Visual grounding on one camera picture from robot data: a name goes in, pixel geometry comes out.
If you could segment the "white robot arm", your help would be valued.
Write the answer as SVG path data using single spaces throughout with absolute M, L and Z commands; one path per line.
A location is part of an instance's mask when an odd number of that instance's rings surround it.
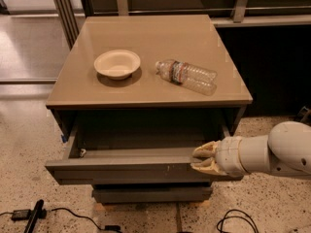
M 268 135 L 225 137 L 196 148 L 195 171 L 215 176 L 243 177 L 264 173 L 276 177 L 309 179 L 311 127 L 296 121 L 274 126 Z

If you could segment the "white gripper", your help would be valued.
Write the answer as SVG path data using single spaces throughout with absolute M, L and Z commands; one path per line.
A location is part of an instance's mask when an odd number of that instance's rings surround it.
M 242 150 L 245 143 L 244 137 L 225 137 L 220 142 L 208 142 L 192 153 L 195 158 L 207 159 L 192 163 L 190 166 L 193 170 L 207 175 L 231 177 L 248 175 L 249 172 L 242 163 Z

